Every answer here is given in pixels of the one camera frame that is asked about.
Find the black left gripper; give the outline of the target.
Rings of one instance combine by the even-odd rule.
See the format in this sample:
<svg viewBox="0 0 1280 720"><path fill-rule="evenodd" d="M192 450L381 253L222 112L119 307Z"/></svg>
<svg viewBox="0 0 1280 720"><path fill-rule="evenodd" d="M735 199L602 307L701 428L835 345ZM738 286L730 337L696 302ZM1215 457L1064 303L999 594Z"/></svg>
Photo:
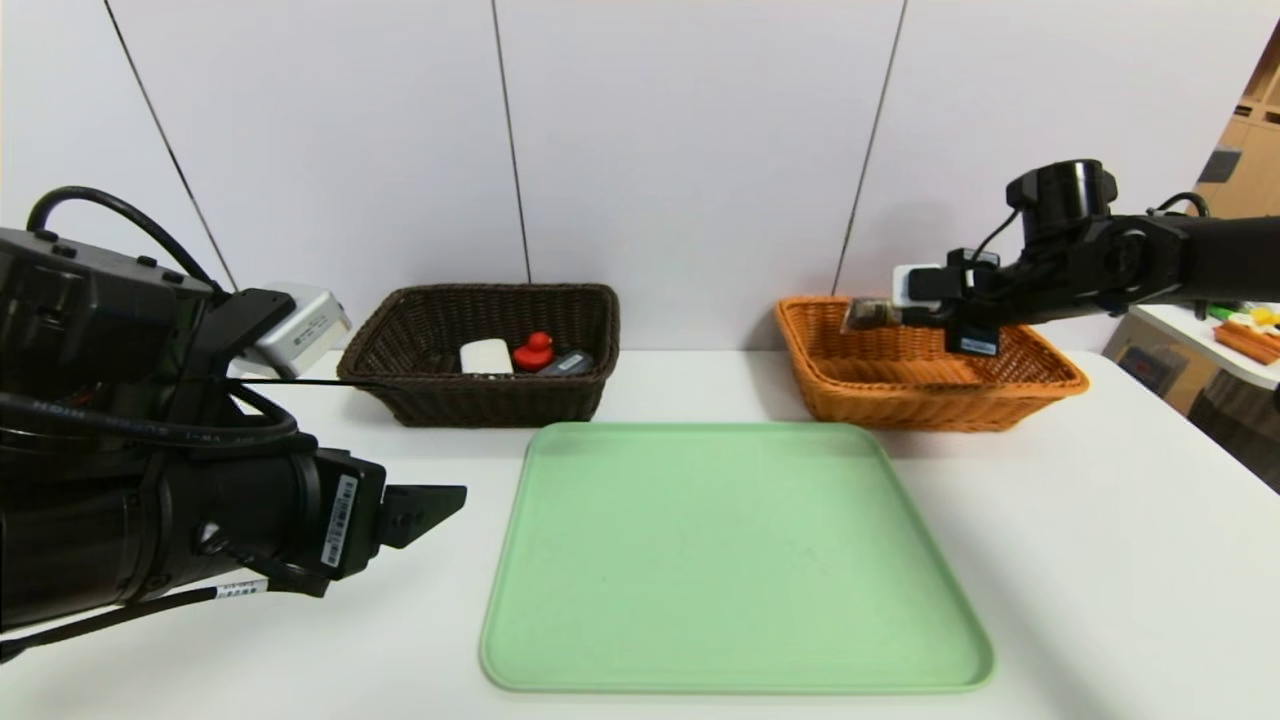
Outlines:
<svg viewBox="0 0 1280 720"><path fill-rule="evenodd" d="M348 451L294 454L270 477L251 475L246 505L209 518L207 552L270 582L338 582L361 573L378 543L408 547L468 496L465 486L385 484L381 464Z"/></svg>

